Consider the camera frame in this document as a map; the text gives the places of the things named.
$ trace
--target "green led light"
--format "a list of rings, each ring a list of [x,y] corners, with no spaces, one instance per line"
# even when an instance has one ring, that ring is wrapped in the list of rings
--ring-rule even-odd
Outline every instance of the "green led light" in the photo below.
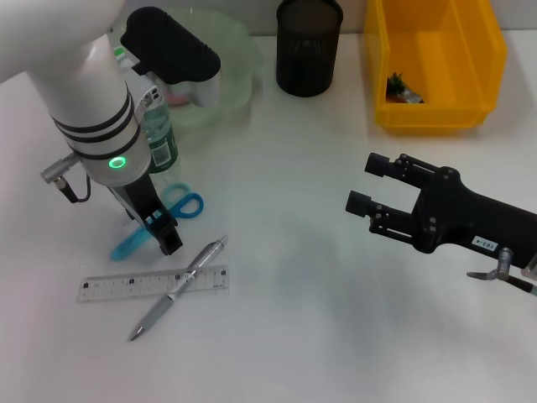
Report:
[[[113,170],[118,170],[119,168],[127,164],[127,159],[125,157],[112,158],[108,162],[108,164],[110,165],[110,168],[112,168]]]

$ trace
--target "mesh pencil cup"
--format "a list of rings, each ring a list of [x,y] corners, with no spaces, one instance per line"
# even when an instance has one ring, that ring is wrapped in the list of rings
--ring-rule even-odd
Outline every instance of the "mesh pencil cup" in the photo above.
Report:
[[[341,7],[334,0],[284,0],[277,17],[279,87],[297,97],[323,93],[332,83]]]

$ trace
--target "plastic bottle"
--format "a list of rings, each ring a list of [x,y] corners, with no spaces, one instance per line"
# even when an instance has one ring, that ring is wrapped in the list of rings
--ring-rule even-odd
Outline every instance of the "plastic bottle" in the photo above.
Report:
[[[169,120],[168,104],[156,89],[147,96],[151,96],[153,102],[143,115],[142,129],[147,134],[151,148],[149,174],[158,174],[167,171],[176,162],[178,151]]]

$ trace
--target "cable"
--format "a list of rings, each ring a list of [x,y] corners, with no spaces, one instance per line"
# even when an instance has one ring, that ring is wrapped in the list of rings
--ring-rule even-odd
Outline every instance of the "cable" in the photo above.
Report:
[[[84,197],[83,199],[78,199],[78,203],[83,203],[83,202],[87,202],[88,200],[90,200],[90,196],[91,196],[91,181],[90,181],[90,176],[88,174],[86,174],[86,188],[87,188],[87,192],[86,192],[86,197]]]
[[[67,200],[69,200],[71,203],[83,203],[87,202],[90,199],[91,196],[91,182],[90,182],[90,176],[86,174],[86,185],[87,185],[87,194],[86,197],[83,199],[79,199],[78,196],[75,194],[73,189],[70,187],[69,182],[65,180],[63,176],[60,176],[54,180],[54,183],[59,191],[61,191],[65,197],[67,197]]]

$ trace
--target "label sticker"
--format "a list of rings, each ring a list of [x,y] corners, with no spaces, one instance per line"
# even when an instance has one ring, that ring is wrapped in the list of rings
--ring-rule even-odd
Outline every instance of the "label sticker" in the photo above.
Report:
[[[481,237],[474,237],[474,239],[472,241],[472,245],[476,245],[476,246],[478,246],[480,248],[483,248],[483,249],[488,249],[491,252],[494,252],[496,250],[496,248],[498,247],[497,243],[495,243],[493,241],[489,241],[488,239],[481,238]]]
[[[168,143],[164,143],[159,147],[151,149],[151,154],[153,154],[153,161],[155,166],[161,166],[171,160],[171,153],[169,152]]]

